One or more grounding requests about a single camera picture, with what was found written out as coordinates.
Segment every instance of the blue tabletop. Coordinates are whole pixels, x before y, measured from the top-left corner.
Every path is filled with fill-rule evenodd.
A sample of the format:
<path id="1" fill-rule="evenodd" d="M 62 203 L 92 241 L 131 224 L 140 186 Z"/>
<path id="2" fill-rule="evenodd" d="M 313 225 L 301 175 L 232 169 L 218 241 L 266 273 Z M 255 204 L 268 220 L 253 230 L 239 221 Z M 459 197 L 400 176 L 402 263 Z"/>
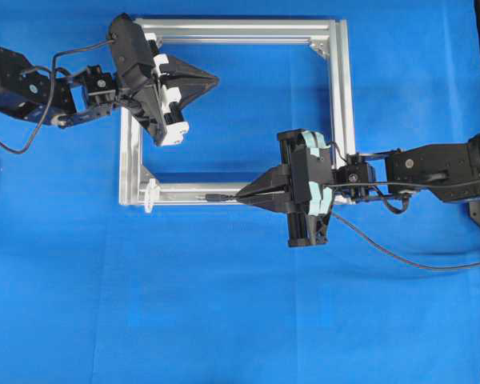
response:
<path id="1" fill-rule="evenodd" d="M 471 0 L 0 2 L 0 46 L 49 65 L 121 12 L 344 18 L 359 150 L 480 132 Z M 221 84 L 185 109 L 183 144 L 145 137 L 153 172 L 258 174 L 278 164 L 277 132 L 328 132 L 326 72 L 306 46 L 162 50 Z M 60 64 L 114 70 L 107 48 Z M 0 115 L 13 146 L 32 128 Z M 118 204 L 118 147 L 115 113 L 44 126 L 20 157 L 0 150 L 0 384 L 480 382 L 480 269 L 398 264 L 333 219 L 329 244 L 289 249 L 286 218 L 253 207 L 146 215 Z M 415 261 L 480 260 L 466 207 L 429 192 L 401 216 L 335 210 Z"/>

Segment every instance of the cable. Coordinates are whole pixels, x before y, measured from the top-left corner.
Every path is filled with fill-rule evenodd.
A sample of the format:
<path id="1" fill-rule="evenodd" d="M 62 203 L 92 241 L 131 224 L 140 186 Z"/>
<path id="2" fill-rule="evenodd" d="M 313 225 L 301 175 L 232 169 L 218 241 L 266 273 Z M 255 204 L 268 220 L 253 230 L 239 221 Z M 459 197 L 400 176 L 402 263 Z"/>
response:
<path id="1" fill-rule="evenodd" d="M 403 194 L 402 195 L 402 208 L 397 208 L 396 206 L 390 204 L 387 197 L 384 196 L 384 193 L 377 186 L 374 186 L 374 190 L 378 194 L 378 196 L 381 198 L 382 203 L 384 203 L 384 206 L 390 212 L 392 212 L 394 214 L 403 214 L 407 210 L 407 208 L 409 208 L 410 198 L 409 198 L 408 194 Z"/>
<path id="2" fill-rule="evenodd" d="M 472 186 L 479 184 L 479 180 L 471 180 L 469 182 L 458 182 L 456 184 L 435 185 L 435 184 L 417 184 L 415 182 L 345 182 L 343 184 L 329 184 L 330 188 L 356 187 L 356 186 L 408 186 L 411 188 L 427 188 L 435 190 L 449 190 L 451 188 L 462 188 L 464 186 Z"/>
<path id="3" fill-rule="evenodd" d="M 345 163 L 348 161 L 342 156 L 342 152 L 339 150 L 339 145 L 335 141 L 328 142 L 327 145 L 333 145 L 334 148 L 336 149 L 336 153 L 338 154 L 338 157 L 343 160 Z"/>
<path id="4" fill-rule="evenodd" d="M 51 74 L 51 70 L 47 66 L 32 66 L 31 68 L 22 70 L 19 74 L 23 76 L 24 74 L 31 74 L 32 72 L 37 72 L 39 70 L 42 70 L 44 72 L 47 72 L 48 74 Z M 60 72 L 64 76 L 71 76 L 71 72 L 69 72 L 66 68 L 62 66 L 56 68 L 55 72 Z"/>
<path id="5" fill-rule="evenodd" d="M 394 254 L 390 250 L 384 248 L 383 246 L 377 244 L 374 240 L 368 237 L 367 234 L 365 234 L 362 230 L 357 228 L 354 224 L 346 220 L 345 218 L 341 217 L 339 214 L 336 214 L 335 212 L 330 213 L 333 217 L 335 217 L 337 220 L 351 228 L 356 234 L 364 238 L 369 244 L 371 244 L 373 247 L 377 248 L 384 254 L 387 254 L 388 256 L 391 256 L 392 258 L 395 258 L 399 260 L 400 262 L 404 262 L 405 264 L 409 266 L 414 266 L 416 268 L 422 269 L 422 270 L 434 270 L 434 271 L 452 271 L 452 270 L 468 270 L 470 268 L 476 268 L 480 267 L 480 262 L 473 262 L 471 264 L 462 264 L 460 266 L 427 266 L 424 264 L 419 264 L 417 262 L 412 262 L 411 260 L 408 260 L 406 258 L 403 258 L 402 256 L 398 256 L 397 254 Z"/>
<path id="6" fill-rule="evenodd" d="M 7 150 L 8 152 L 11 152 L 12 154 L 24 154 L 25 152 L 28 151 L 30 148 L 30 145 L 32 144 L 32 141 L 34 140 L 35 136 L 38 134 L 39 130 L 41 129 L 41 126 L 43 122 L 45 121 L 46 116 L 48 115 L 48 110 L 51 108 L 51 103 L 54 100 L 54 93 L 55 93 L 55 76 L 57 74 L 58 68 L 57 68 L 57 59 L 60 58 L 61 56 L 65 56 L 67 54 L 76 54 L 79 52 L 87 52 L 89 50 L 96 50 L 97 48 L 100 48 L 102 46 L 105 46 L 107 44 L 111 44 L 114 40 L 106 40 L 104 42 L 99 42 L 98 44 L 93 44 L 92 46 L 85 46 L 83 48 L 77 48 L 76 50 L 65 50 L 63 52 L 58 52 L 56 53 L 51 60 L 51 71 L 50 71 L 50 95 L 48 96 L 48 101 L 46 102 L 46 106 L 44 111 L 42 112 L 42 116 L 39 119 L 38 124 L 36 125 L 35 129 L 32 131 L 30 134 L 28 140 L 26 141 L 26 144 L 24 145 L 23 148 L 20 150 L 15 150 L 13 148 L 10 148 L 6 144 L 0 141 L 0 147 L 3 148 L 4 150 Z"/>

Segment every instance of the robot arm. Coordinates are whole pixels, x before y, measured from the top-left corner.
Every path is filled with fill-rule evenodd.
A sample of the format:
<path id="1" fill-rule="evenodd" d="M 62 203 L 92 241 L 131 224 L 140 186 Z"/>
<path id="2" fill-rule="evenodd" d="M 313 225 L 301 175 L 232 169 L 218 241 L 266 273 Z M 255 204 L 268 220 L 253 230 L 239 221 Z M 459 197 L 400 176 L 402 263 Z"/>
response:
<path id="1" fill-rule="evenodd" d="M 88 66 L 77 74 L 64 69 L 50 101 L 49 71 L 32 66 L 22 54 L 0 47 L 0 112 L 60 128 L 107 116 L 123 106 L 132 112 L 158 146 L 179 144 L 188 131 L 182 109 L 218 84 L 218 78 L 166 54 L 147 41 L 126 14 L 112 21 L 107 40 L 117 73 Z M 76 111 L 71 88 L 80 86 L 86 109 Z M 43 118 L 44 109 L 49 106 Z"/>

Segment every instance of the rectangular frame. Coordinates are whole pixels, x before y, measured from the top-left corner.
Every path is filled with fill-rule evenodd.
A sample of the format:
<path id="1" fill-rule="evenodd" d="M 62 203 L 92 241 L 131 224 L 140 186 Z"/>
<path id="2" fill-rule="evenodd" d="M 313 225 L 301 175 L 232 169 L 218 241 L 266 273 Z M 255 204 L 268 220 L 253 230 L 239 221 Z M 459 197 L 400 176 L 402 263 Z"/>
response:
<path id="1" fill-rule="evenodd" d="M 354 112 L 346 21 L 313 19 L 168 19 L 137 18 L 148 38 L 181 44 L 306 44 L 329 62 L 332 138 L 343 155 L 355 154 Z M 334 152 L 334 167 L 345 163 Z M 119 203 L 156 205 L 230 205 L 207 202 L 206 194 L 236 194 L 246 183 L 160 183 L 142 164 L 142 128 L 122 109 Z M 336 197 L 336 203 L 349 203 Z"/>

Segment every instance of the light blue tape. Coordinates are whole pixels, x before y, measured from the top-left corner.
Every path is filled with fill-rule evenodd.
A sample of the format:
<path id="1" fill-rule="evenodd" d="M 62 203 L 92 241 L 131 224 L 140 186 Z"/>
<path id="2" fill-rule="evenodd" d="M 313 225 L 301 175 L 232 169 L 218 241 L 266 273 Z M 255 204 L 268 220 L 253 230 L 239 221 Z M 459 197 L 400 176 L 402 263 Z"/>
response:
<path id="1" fill-rule="evenodd" d="M 301 132 L 301 135 L 304 138 L 304 141 L 306 142 L 306 146 L 308 148 L 316 148 L 313 133 L 311 133 L 308 130 L 305 130 L 304 132 Z"/>
<path id="2" fill-rule="evenodd" d="M 320 202 L 320 214 L 328 214 L 330 204 L 333 202 L 333 190 L 326 187 L 322 191 L 322 201 Z"/>
<path id="3" fill-rule="evenodd" d="M 318 216 L 320 213 L 320 204 L 322 202 L 322 194 L 320 193 L 320 187 L 317 182 L 309 182 L 311 200 L 310 200 L 310 210 L 308 215 Z"/>

